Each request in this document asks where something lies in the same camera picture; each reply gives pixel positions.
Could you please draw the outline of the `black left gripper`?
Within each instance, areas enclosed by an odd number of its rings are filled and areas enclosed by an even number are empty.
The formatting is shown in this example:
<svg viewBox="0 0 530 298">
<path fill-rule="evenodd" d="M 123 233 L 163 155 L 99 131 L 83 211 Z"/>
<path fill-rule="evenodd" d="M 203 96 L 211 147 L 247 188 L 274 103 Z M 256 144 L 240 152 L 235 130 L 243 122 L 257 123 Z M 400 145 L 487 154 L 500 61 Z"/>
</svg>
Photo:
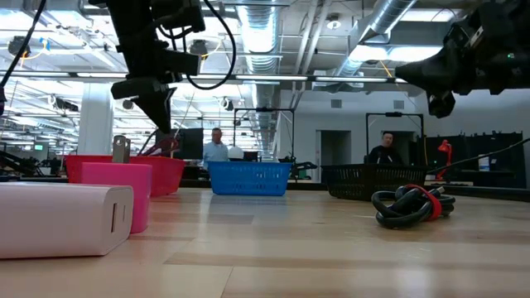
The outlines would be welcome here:
<svg viewBox="0 0 530 298">
<path fill-rule="evenodd" d="M 182 74 L 197 75 L 200 57 L 189 52 L 171 50 L 157 31 L 181 29 L 170 36 L 178 40 L 190 33 L 205 30 L 202 6 L 192 0 L 89 0 L 89 4 L 106 8 L 118 38 L 117 52 L 128 67 L 126 80 L 114 83 L 115 99 L 132 101 L 164 133 L 171 130 L 171 96 L 162 82 L 179 80 Z"/>
</svg>

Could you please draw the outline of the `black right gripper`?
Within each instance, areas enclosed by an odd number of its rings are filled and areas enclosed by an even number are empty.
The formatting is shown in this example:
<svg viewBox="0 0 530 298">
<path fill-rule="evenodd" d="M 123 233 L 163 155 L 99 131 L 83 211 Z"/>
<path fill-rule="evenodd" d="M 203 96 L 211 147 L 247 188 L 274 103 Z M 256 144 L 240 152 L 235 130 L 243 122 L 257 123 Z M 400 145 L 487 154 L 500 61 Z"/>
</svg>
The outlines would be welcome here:
<svg viewBox="0 0 530 298">
<path fill-rule="evenodd" d="M 489 1 L 453 23 L 445 51 L 395 69 L 395 76 L 432 92 L 449 88 L 457 94 L 487 89 L 529 87 L 529 2 Z M 455 107 L 451 91 L 427 94 L 431 116 L 448 117 Z"/>
</svg>

